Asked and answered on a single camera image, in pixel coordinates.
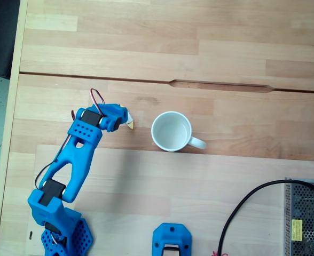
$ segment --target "blue 3d-printed part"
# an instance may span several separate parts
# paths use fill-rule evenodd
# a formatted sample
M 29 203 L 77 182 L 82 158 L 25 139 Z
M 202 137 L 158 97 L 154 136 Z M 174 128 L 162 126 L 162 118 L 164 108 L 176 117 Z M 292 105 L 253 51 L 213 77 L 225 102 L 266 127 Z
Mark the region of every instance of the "blue 3d-printed part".
M 70 241 L 69 251 L 63 247 L 65 237 L 45 230 L 41 236 L 45 248 L 45 256 L 86 256 L 88 249 L 93 243 L 93 237 L 85 219 L 77 222 L 76 228 Z
M 162 256 L 172 248 L 181 256 L 191 256 L 191 245 L 191 233 L 183 224 L 163 223 L 153 232 L 152 256 Z

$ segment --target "mug handle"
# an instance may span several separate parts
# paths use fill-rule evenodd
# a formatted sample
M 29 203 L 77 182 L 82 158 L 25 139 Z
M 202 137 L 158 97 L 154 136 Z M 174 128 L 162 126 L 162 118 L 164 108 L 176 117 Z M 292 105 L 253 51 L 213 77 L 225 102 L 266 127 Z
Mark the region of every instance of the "mug handle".
M 199 140 L 195 137 L 191 137 L 188 144 L 190 146 L 193 146 L 193 147 L 196 147 L 196 148 L 199 148 L 199 149 L 205 149 L 207 147 L 207 144 L 202 141 L 202 140 Z

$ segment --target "table edge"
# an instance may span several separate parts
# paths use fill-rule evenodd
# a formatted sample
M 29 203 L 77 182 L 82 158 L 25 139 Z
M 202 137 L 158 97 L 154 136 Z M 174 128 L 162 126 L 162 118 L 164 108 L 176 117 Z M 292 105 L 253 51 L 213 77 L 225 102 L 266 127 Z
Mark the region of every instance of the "table edge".
M 1 157 L 0 157 L 0 224 L 1 224 L 5 182 L 6 182 L 7 162 L 9 159 L 9 151 L 10 151 L 14 107 L 15 107 L 16 95 L 17 95 L 19 66 L 20 66 L 20 59 L 21 59 L 21 52 L 22 52 L 22 45 L 23 45 L 27 6 L 28 6 L 28 0 L 20 1 L 16 36 L 15 36 L 15 43 L 14 43 L 14 50 L 13 50 L 9 93 L 7 96 L 7 104 L 6 104 L 2 150 L 1 150 Z

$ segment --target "blue plastic bracket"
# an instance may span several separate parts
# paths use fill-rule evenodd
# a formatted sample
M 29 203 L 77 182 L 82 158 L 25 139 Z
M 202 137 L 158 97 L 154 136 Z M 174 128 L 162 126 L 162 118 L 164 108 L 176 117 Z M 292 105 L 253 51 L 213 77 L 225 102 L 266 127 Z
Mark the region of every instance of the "blue plastic bracket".
M 191 233 L 183 224 L 162 223 L 152 235 L 152 256 L 163 256 L 164 250 L 172 248 L 180 256 L 191 256 L 191 246 Z

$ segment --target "metal mesh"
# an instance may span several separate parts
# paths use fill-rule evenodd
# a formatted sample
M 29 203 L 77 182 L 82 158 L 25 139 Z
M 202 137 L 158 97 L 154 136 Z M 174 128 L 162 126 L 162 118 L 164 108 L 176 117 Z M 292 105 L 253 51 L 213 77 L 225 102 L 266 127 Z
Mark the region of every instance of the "metal mesh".
M 284 205 L 284 256 L 291 255 L 291 185 L 285 185 L 285 205 Z
M 302 185 L 292 185 L 291 192 L 291 219 L 303 221 L 303 240 L 291 241 L 291 255 L 314 256 L 314 191 Z

